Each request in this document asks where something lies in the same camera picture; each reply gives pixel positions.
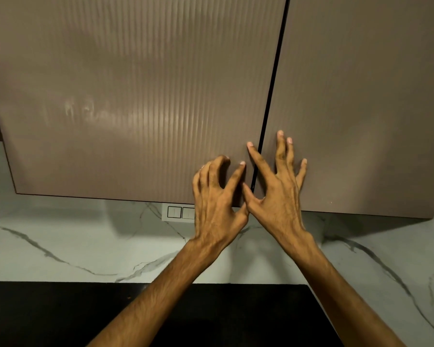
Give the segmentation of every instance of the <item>person's right hand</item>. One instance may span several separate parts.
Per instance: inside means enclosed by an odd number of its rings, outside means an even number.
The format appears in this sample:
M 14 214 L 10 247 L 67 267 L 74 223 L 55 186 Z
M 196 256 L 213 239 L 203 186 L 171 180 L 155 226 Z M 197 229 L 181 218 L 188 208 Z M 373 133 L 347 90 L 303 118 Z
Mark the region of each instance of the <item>person's right hand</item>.
M 304 229 L 299 203 L 299 192 L 307 171 L 307 160 L 302 160 L 300 171 L 296 176 L 293 168 L 292 139 L 288 138 L 286 153 L 286 140 L 281 130 L 277 134 L 275 157 L 277 174 L 272 172 L 251 142 L 248 142 L 248 150 L 267 186 L 266 197 L 260 200 L 254 196 L 248 185 L 243 184 L 243 196 L 248 210 L 283 249 L 293 256 L 293 259 L 300 259 L 299 256 L 304 254 L 313 241 L 312 235 Z

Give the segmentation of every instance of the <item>person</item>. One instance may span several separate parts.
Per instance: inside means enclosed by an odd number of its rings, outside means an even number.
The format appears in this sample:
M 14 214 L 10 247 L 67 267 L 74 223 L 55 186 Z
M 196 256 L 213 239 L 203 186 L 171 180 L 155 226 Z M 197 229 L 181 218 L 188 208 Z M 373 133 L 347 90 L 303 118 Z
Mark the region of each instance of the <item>person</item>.
M 256 198 L 242 184 L 244 204 L 234 212 L 233 193 L 245 163 L 241 162 L 225 188 L 219 185 L 219 156 L 206 163 L 193 178 L 195 236 L 146 289 L 89 344 L 146 347 L 186 288 L 220 255 L 247 224 L 249 213 L 272 234 L 292 258 L 323 305 L 345 346 L 404 346 L 395 333 L 336 271 L 302 223 L 299 191 L 307 171 L 303 160 L 294 174 L 292 139 L 277 134 L 276 170 L 251 142 L 248 151 L 266 181 L 266 197 Z

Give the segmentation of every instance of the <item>hairy forearm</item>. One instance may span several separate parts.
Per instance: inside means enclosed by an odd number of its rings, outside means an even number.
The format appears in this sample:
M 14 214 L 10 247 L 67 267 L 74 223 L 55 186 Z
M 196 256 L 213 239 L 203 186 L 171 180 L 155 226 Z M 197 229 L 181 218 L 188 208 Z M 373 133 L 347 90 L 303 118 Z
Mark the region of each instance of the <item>hairy forearm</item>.
M 162 273 L 89 346 L 149 346 L 183 292 L 217 255 L 197 241 L 187 242 Z
M 309 233 L 302 250 L 286 251 L 312 287 L 346 346 L 404 346 L 318 248 Z

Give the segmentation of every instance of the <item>smooth cabinet door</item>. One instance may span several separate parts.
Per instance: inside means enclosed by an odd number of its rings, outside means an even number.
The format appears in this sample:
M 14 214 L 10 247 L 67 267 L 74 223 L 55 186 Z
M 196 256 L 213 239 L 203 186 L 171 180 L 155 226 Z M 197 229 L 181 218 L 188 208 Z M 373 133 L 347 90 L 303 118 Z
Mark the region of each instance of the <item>smooth cabinet door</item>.
M 309 161 L 303 210 L 432 217 L 434 0 L 291 0 L 271 163 L 278 129 Z
M 253 169 L 285 0 L 0 0 L 16 191 L 192 203 L 219 154 Z

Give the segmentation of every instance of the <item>marble backsplash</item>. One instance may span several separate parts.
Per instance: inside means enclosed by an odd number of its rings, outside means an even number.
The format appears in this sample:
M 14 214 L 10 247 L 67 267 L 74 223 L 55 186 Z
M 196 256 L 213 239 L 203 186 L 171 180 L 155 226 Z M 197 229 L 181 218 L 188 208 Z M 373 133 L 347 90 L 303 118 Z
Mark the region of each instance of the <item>marble backsplash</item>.
M 338 271 L 409 346 L 434 346 L 434 219 L 304 212 Z M 0 143 L 0 280 L 150 282 L 193 236 L 160 204 L 17 195 Z M 248 226 L 196 282 L 305 284 Z

